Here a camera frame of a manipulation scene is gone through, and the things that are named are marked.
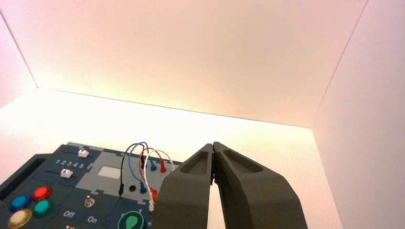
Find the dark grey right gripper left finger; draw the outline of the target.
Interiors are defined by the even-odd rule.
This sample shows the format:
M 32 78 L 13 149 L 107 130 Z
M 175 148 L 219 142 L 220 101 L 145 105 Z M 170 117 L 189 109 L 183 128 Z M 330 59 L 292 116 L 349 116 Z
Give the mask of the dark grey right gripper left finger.
M 164 178 L 151 228 L 207 228 L 213 156 L 206 144 Z

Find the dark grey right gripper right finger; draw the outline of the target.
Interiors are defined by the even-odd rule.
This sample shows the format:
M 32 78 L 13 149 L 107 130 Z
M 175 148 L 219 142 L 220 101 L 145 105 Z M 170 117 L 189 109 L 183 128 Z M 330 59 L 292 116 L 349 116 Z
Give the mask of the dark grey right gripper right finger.
M 279 173 L 214 142 L 214 179 L 227 229 L 306 229 L 296 192 Z

